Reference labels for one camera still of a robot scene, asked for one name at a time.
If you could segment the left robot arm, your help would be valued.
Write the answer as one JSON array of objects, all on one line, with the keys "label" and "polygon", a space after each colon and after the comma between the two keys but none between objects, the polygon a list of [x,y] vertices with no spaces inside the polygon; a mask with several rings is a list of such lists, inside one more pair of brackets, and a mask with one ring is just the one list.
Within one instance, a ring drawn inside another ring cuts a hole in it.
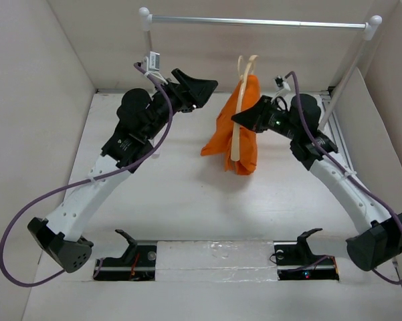
[{"label": "left robot arm", "polygon": [[34,217],[27,228],[37,244],[67,273],[80,269],[90,258],[93,244],[82,234],[91,217],[113,190],[152,153],[153,139],[169,131],[169,118],[178,112],[202,108],[218,86],[216,80],[192,78],[176,68],[174,81],[127,91],[116,112],[118,124],[88,174],[45,218]]}]

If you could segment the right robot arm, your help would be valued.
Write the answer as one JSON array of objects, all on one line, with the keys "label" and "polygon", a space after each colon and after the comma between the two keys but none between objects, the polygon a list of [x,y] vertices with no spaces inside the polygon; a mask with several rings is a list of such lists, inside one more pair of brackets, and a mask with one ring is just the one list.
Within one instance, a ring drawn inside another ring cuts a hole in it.
[{"label": "right robot arm", "polygon": [[308,94],[281,108],[277,99],[262,96],[232,120],[256,133],[272,130],[290,139],[290,150],[307,171],[320,180],[342,205],[358,234],[346,240],[351,261],[363,271],[402,253],[402,213],[392,215],[349,171],[335,143],[317,129],[321,109]]}]

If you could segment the white clothes rack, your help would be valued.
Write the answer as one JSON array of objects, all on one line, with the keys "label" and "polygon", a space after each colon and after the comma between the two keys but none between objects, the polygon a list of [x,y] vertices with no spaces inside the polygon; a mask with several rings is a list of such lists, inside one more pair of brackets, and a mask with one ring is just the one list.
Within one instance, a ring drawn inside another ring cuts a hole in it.
[{"label": "white clothes rack", "polygon": [[177,17],[177,16],[164,16],[153,15],[146,7],[141,7],[138,10],[142,30],[145,35],[146,48],[151,50],[153,48],[150,25],[153,23],[184,23],[184,24],[207,24],[207,25],[242,25],[242,26],[265,26],[265,27],[291,27],[291,28],[304,28],[304,29],[335,29],[335,30],[349,30],[359,31],[363,34],[362,42],[355,54],[350,66],[347,68],[338,86],[332,93],[332,99],[324,116],[322,117],[319,129],[324,129],[328,120],[334,112],[334,108],[350,80],[358,62],[360,61],[367,43],[370,42],[379,26],[383,22],[380,15],[372,16],[367,22],[364,23],[335,23],[335,22],[316,22],[316,21],[288,21],[288,20],[273,20],[273,19],[238,19],[238,18],[218,18],[218,17]]}]

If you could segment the aluminium rail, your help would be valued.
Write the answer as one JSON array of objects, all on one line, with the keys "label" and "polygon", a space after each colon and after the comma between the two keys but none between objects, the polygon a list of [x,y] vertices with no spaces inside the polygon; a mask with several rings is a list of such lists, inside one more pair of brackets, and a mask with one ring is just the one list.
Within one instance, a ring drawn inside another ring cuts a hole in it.
[{"label": "aluminium rail", "polygon": [[[332,93],[334,91],[334,86],[329,86],[326,90],[321,91],[320,97],[322,101],[322,116],[325,115],[325,112],[328,110],[328,107],[332,100]],[[353,164],[350,159],[350,154],[348,152],[348,148],[346,147],[346,142],[344,140],[344,135],[340,128],[340,124],[338,122],[338,118],[333,112],[330,118],[327,120],[327,123],[324,125],[324,129],[322,129],[324,133],[326,133],[334,143],[337,145],[339,153],[342,155],[342,158],[345,160],[348,168],[353,170]]]}]

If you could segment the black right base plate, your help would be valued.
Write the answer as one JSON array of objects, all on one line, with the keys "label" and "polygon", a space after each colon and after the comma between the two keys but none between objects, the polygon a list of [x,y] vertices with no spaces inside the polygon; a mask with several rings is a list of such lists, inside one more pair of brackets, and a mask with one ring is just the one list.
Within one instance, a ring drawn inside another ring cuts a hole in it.
[{"label": "black right base plate", "polygon": [[313,254],[307,239],[322,228],[301,233],[295,241],[274,241],[269,260],[277,267],[279,281],[339,281],[336,260],[331,255]]}]

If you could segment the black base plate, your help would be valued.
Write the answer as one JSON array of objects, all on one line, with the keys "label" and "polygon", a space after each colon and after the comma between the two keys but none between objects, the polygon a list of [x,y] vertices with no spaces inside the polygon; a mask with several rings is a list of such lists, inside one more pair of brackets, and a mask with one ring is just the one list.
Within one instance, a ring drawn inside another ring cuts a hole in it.
[{"label": "black base plate", "polygon": [[99,282],[154,281],[158,242],[137,241],[121,229],[115,232],[125,238],[128,246],[120,257],[97,259],[92,279]]},{"label": "black base plate", "polygon": [[322,228],[301,233],[295,241],[274,241],[269,260],[277,267],[279,281],[339,281],[336,260],[331,255],[313,254],[307,239]]}]

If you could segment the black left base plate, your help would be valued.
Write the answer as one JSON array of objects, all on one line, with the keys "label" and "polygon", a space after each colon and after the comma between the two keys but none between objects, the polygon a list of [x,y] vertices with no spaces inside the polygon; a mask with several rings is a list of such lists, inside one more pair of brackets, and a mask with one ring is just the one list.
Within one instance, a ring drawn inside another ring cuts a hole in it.
[{"label": "black left base plate", "polygon": [[154,281],[158,242],[137,241],[121,229],[115,232],[125,238],[128,246],[120,257],[97,259],[92,279],[99,282]]}]

